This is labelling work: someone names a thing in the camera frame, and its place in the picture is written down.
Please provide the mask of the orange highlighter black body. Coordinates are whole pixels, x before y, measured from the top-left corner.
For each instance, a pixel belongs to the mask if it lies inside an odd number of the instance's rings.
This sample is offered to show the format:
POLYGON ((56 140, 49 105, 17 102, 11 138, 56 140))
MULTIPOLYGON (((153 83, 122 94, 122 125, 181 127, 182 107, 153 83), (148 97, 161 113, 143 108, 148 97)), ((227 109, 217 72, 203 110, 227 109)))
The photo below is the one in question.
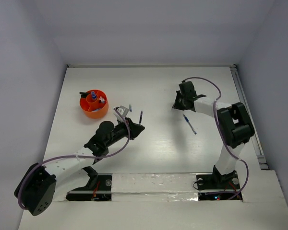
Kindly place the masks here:
POLYGON ((92 95, 90 92, 79 92, 81 98, 86 98, 89 95, 92 95))

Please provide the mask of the purple pen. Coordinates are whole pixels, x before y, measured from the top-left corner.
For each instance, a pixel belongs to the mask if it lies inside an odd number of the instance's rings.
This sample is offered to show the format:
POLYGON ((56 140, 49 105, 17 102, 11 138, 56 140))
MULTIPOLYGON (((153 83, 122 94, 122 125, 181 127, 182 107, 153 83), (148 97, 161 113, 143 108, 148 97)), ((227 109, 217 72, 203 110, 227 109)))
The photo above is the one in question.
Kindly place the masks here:
POLYGON ((142 119, 143 119, 143 110, 140 112, 139 125, 142 125, 142 119))

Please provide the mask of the orange round container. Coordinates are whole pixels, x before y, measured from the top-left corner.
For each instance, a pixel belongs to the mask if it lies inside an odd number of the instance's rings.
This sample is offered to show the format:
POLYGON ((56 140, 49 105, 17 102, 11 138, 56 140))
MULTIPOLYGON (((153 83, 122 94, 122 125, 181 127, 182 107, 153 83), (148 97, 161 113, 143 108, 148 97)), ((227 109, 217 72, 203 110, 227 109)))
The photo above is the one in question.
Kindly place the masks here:
POLYGON ((101 90, 89 90, 86 92, 94 91, 97 95, 97 99, 93 100, 91 95, 87 96, 86 98, 81 98, 79 101, 80 108, 84 112, 84 114, 92 119, 101 119, 108 113, 108 99, 106 94, 101 90), (102 96, 105 99, 105 103, 99 102, 99 97, 102 96), (101 108, 100 111, 92 113, 93 110, 101 108))

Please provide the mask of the blue item in container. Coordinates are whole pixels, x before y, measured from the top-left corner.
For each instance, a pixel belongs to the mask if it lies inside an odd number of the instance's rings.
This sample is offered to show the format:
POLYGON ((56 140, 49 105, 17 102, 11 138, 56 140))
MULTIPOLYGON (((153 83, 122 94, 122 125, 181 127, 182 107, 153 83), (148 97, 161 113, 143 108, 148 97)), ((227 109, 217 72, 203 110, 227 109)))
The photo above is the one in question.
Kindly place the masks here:
POLYGON ((97 95, 94 91, 91 91, 91 97, 93 100, 96 100, 97 99, 97 95))

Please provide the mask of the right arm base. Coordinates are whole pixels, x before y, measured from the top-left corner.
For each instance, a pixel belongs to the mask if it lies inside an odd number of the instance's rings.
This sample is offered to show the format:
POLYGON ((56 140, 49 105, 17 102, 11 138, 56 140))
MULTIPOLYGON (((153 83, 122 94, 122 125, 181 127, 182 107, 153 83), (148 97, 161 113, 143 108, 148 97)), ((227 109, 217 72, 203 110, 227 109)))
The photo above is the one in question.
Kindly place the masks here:
POLYGON ((199 191, 200 200, 242 200, 236 170, 221 174, 214 165, 211 173, 196 176, 193 188, 199 191))

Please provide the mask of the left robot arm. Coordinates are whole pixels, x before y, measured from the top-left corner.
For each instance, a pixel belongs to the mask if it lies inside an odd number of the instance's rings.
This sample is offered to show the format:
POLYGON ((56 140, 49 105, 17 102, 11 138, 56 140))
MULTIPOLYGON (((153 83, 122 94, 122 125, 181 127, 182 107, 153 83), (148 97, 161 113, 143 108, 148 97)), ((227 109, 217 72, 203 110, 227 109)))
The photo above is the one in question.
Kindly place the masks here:
POLYGON ((106 185, 106 180, 111 177, 100 176, 92 166, 112 156, 109 153, 110 146, 123 138, 134 140, 144 129, 143 125, 134 123, 128 117, 118 121, 117 125, 104 121, 89 141, 74 154, 31 165, 14 191, 19 207, 29 211, 32 216, 41 214, 52 203, 56 186, 79 171, 86 172, 80 178, 83 187, 69 191, 67 200, 110 200, 110 187, 106 185))

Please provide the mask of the blue gel pen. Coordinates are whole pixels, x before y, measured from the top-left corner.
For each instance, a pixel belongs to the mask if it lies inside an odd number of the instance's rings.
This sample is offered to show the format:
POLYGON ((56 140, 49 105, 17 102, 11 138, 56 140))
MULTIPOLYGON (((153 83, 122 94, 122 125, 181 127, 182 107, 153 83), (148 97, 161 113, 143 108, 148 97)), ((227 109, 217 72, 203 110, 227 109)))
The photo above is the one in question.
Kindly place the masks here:
POLYGON ((183 117, 185 119, 185 121, 187 122, 188 126, 190 127, 190 129, 192 130, 192 132, 196 135, 197 132, 195 131, 194 127, 191 125, 189 119, 187 118, 187 116, 185 114, 183 114, 183 117))

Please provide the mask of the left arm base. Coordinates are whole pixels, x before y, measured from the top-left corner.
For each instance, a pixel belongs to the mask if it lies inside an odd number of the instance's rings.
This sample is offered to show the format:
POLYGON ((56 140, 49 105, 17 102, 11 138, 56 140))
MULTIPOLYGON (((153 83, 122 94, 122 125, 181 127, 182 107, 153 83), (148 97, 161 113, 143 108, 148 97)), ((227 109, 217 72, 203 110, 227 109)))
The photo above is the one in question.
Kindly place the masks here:
POLYGON ((68 201, 111 201, 112 174, 99 174, 91 166, 82 170, 89 177, 86 185, 69 191, 66 199, 68 201))

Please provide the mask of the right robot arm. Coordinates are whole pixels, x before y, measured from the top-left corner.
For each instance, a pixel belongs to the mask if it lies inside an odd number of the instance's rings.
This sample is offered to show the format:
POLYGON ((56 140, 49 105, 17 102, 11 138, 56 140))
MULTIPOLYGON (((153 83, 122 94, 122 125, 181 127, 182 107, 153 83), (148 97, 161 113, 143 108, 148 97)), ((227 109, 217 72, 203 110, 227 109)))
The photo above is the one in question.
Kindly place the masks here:
POLYGON ((205 114, 216 122, 223 146, 213 167, 211 182, 215 187, 222 188, 233 176, 245 144, 255 134, 251 118, 243 103, 221 103, 218 99, 197 94, 191 81, 182 81, 179 88, 176 91, 174 109, 205 114))

